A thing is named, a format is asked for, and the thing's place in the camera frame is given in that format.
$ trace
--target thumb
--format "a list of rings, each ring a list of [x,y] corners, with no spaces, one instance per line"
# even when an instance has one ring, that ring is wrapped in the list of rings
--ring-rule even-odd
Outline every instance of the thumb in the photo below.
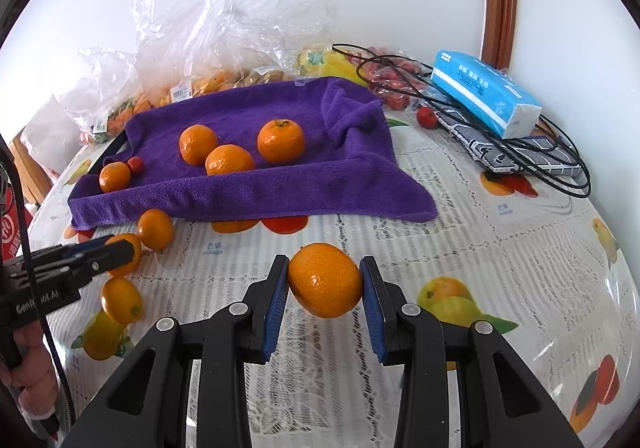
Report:
[[[4,386],[9,386],[11,384],[11,372],[3,362],[0,362],[0,381]]]

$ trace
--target white stripe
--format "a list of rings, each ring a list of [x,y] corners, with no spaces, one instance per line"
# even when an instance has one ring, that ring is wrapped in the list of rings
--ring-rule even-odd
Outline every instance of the white stripe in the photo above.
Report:
[[[450,84],[453,88],[460,92],[460,94],[464,95],[469,101],[471,101],[474,105],[476,105],[480,110],[482,110],[485,114],[487,114],[491,119],[493,119],[497,124],[500,125],[501,128],[507,128],[507,122],[500,117],[497,113],[495,113],[491,108],[484,104],[484,102],[480,101],[480,99],[469,92],[464,86],[459,84],[455,79],[450,78],[441,70],[434,68],[433,74],[438,76],[447,84]]]

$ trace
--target white price tag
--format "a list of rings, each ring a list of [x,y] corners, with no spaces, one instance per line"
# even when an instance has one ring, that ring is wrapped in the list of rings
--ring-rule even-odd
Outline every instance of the white price tag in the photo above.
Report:
[[[105,115],[102,119],[100,119],[100,121],[94,124],[94,135],[98,133],[105,133],[107,131],[108,119],[109,117]]]
[[[193,91],[191,90],[191,81],[182,82],[178,86],[171,89],[171,102],[180,102],[185,99],[191,99]]]

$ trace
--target silver screw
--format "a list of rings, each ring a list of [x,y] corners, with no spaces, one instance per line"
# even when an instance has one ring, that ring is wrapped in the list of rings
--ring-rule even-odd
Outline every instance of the silver screw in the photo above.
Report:
[[[494,331],[494,326],[489,322],[480,320],[479,322],[476,322],[476,331],[480,334],[491,334]]]
[[[402,306],[402,312],[407,316],[418,316],[418,314],[420,314],[420,307],[415,303],[406,303]]]
[[[156,323],[156,329],[160,332],[169,331],[174,328],[174,319],[173,318],[161,318]]]
[[[249,307],[246,303],[236,302],[232,303],[229,307],[229,312],[233,314],[233,316],[240,316],[241,314],[246,313],[249,310]]]

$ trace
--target blue tissue package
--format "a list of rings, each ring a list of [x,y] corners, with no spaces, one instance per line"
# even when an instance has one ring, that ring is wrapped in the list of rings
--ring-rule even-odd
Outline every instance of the blue tissue package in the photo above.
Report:
[[[431,82],[504,139],[529,136],[542,111],[535,98],[510,78],[462,52],[439,50]]]

